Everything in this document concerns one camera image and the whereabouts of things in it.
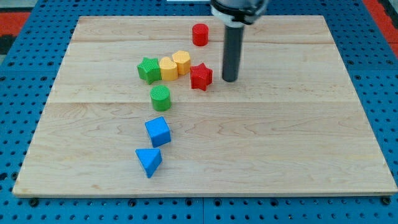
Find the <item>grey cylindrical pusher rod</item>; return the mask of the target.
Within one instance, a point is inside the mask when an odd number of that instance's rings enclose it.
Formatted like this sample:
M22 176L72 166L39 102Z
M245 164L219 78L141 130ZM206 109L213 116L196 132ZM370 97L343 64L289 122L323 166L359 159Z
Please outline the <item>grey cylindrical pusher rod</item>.
M244 27L224 27L222 79L235 82L238 79Z

